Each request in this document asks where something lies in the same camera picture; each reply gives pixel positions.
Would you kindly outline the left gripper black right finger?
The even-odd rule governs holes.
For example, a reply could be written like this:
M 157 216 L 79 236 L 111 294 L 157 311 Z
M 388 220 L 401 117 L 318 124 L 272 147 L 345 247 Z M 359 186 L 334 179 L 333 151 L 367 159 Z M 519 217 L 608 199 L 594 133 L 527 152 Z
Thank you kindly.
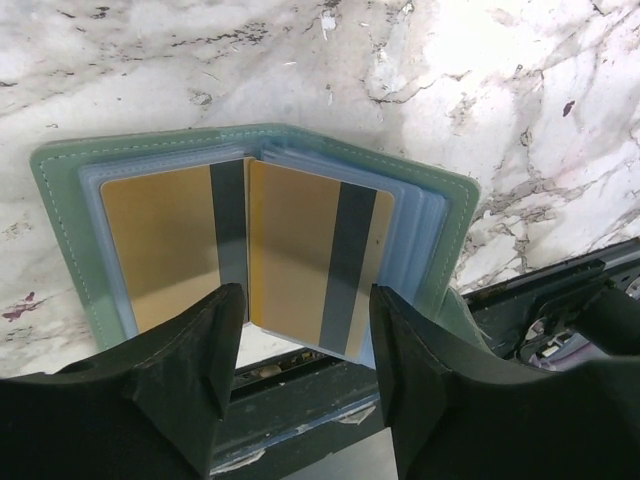
M 402 479 L 635 479 L 639 362 L 549 372 L 503 360 L 374 286 L 385 425 Z

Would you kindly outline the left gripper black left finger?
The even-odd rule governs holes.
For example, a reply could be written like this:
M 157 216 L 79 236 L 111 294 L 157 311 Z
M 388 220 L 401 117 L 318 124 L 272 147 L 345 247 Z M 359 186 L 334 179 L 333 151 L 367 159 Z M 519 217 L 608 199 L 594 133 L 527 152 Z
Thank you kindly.
M 56 373 L 3 380 L 2 477 L 207 478 L 244 315 L 242 287 L 225 284 Z

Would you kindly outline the green leather card holder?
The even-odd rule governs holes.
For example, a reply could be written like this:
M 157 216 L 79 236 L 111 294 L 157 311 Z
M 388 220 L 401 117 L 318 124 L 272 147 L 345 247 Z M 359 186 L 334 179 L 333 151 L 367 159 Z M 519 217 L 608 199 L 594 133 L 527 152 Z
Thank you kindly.
M 485 344 L 450 285 L 470 178 L 284 124 L 53 142 L 30 163 L 102 349 L 226 283 L 262 331 L 367 367 L 373 284 Z

